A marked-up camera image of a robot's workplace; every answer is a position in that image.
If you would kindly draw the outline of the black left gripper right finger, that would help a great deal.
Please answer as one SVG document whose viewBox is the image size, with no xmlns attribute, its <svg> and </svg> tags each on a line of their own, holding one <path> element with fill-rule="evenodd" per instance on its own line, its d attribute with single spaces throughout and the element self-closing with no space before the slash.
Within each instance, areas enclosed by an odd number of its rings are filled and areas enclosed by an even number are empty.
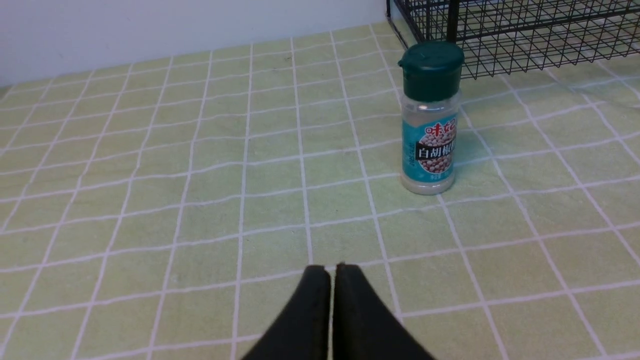
<svg viewBox="0 0 640 360">
<path fill-rule="evenodd" d="M 377 295 L 362 269 L 339 263 L 334 274 L 334 360 L 432 360 Z"/>
</svg>

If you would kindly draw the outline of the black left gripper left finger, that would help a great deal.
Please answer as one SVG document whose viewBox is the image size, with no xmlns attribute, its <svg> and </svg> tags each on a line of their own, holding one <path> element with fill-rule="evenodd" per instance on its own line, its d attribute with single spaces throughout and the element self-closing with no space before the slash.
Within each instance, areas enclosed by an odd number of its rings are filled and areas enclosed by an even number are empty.
<svg viewBox="0 0 640 360">
<path fill-rule="evenodd" d="M 244 360 L 326 360 L 332 280 L 322 265 L 308 265 L 277 318 Z"/>
</svg>

